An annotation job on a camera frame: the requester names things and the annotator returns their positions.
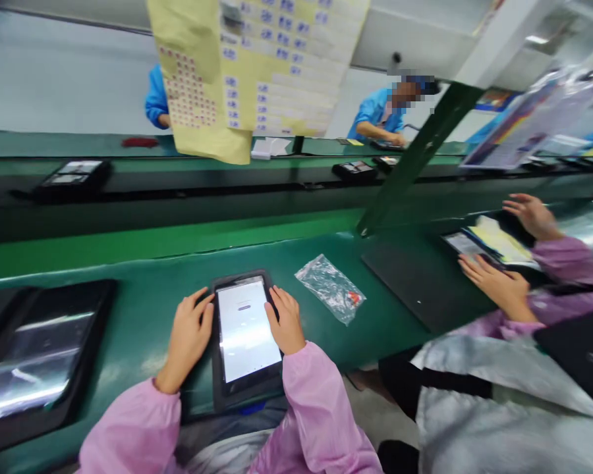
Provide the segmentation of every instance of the clear plastic bag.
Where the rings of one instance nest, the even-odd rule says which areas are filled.
[[[367,299],[323,254],[296,272],[295,276],[345,326],[356,317],[358,306]]]

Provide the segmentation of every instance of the green metal pole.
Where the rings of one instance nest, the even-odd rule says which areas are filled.
[[[407,189],[413,185],[422,169],[435,155],[441,144],[471,111],[485,91],[476,87],[453,82],[443,95],[435,112],[428,118],[415,140],[400,158],[393,172],[382,185],[375,201],[367,208],[360,222],[358,233],[369,236],[374,233],[387,215],[392,203],[399,202]]]

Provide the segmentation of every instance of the hand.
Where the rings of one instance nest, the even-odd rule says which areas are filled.
[[[503,209],[519,218],[536,240],[558,240],[565,235],[558,230],[555,217],[540,199],[529,194],[510,194],[516,201],[503,201]]]
[[[495,302],[508,318],[524,323],[538,321],[527,304],[529,283],[520,273],[497,270],[481,255],[477,255],[476,260],[460,255],[459,264],[472,283]]]
[[[169,117],[169,114],[160,114],[158,116],[158,123],[169,128],[171,126],[171,118]]]
[[[298,315],[298,303],[288,293],[276,285],[270,288],[270,296],[279,312],[279,320],[270,303],[266,303],[266,314],[270,322],[272,337],[279,349],[286,355],[295,354],[305,347],[305,337]]]
[[[198,298],[205,292],[206,287],[187,296],[178,305],[173,318],[167,362],[154,382],[160,392],[177,393],[209,343],[213,325],[211,301],[215,294],[209,295],[196,305]]]
[[[394,146],[405,147],[407,145],[407,139],[400,134],[390,133],[387,135],[387,141],[391,142],[391,145]]]

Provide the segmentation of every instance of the sticker sheet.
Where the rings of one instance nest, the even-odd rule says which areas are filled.
[[[323,136],[369,0],[241,0],[218,18],[228,127]]]
[[[219,2],[148,0],[148,8],[176,149],[249,164],[252,133],[227,126],[215,21]]]
[[[369,0],[148,0],[176,148],[250,162],[252,133],[323,136]]]

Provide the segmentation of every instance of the tablet screen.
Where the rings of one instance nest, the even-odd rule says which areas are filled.
[[[281,362],[264,308],[264,278],[246,278],[216,293],[226,383]]]

